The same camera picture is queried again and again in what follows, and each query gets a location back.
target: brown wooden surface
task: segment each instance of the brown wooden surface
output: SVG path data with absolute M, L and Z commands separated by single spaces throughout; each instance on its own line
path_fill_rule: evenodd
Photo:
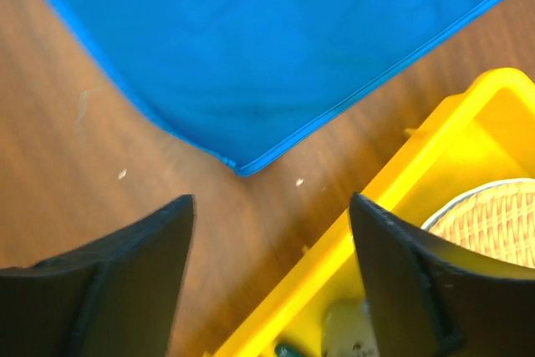
M 535 0 L 506 0 L 242 179 L 142 118 L 43 0 L 0 0 L 0 266 L 27 266 L 193 193 L 170 355 L 213 351 L 400 148 L 405 127 L 487 69 L 535 78 L 534 27 Z

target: yellow container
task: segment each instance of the yellow container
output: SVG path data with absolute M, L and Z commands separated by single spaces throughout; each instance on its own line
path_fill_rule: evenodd
M 480 76 L 450 96 L 417 130 L 363 194 L 421 225 L 451 198 L 489 181 L 535 177 L 535 84 L 516 69 Z M 339 298 L 364 289 L 345 212 L 214 354 L 273 357 L 286 340 L 320 356 L 321 326 Z

